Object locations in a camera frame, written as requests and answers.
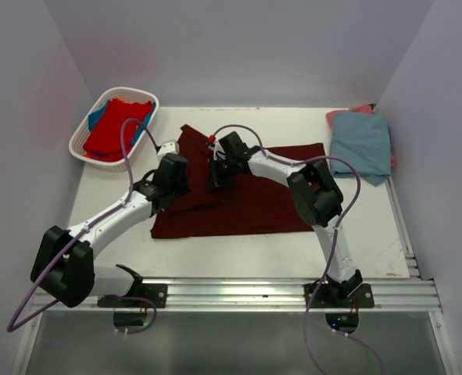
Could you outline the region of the dark maroon t shirt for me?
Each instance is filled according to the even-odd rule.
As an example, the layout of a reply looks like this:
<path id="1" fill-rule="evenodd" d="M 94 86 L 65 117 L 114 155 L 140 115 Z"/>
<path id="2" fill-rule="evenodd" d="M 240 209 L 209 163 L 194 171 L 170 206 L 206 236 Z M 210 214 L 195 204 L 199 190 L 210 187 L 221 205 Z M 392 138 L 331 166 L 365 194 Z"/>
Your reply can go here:
<path id="1" fill-rule="evenodd" d="M 151 229 L 154 239 L 276 234 L 311 231 L 295 210 L 287 187 L 271 180 L 238 175 L 230 187 L 206 190 L 212 152 L 207 136 L 189 125 L 181 128 L 177 142 L 189 161 L 191 192 L 175 198 L 156 215 Z"/>

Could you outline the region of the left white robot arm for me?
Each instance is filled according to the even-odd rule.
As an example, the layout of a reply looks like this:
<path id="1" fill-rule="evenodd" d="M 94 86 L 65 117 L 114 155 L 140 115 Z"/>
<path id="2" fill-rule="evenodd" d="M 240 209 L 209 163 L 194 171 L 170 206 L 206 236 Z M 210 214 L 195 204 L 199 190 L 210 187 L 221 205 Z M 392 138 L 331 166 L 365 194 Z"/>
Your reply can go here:
<path id="1" fill-rule="evenodd" d="M 161 157 L 157 169 L 133 183 L 116 203 L 68 229 L 49 228 L 38 249 L 30 280 L 69 308 L 91 296 L 117 298 L 137 305 L 143 298 L 142 277 L 116 265 L 98 267 L 95 259 L 132 227 L 167 209 L 175 198 L 187 195 L 190 166 L 178 154 Z"/>

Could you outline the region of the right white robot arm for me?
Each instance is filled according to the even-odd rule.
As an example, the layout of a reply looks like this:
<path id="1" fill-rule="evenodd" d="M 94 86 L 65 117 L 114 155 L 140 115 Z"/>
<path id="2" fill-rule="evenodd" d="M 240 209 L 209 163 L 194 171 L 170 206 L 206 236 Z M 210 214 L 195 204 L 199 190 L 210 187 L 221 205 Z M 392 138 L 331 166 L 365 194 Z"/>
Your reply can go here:
<path id="1" fill-rule="evenodd" d="M 213 152 L 208 191 L 233 184 L 239 174 L 289 189 L 296 212 L 313 228 L 327 263 L 325 275 L 314 283 L 319 288 L 317 304 L 343 307 L 352 302 L 363 278 L 342 231 L 342 192 L 323 159 L 300 162 L 280 157 L 259 145 L 249 147 L 235 131 L 220 139 L 210 136 L 208 147 Z"/>

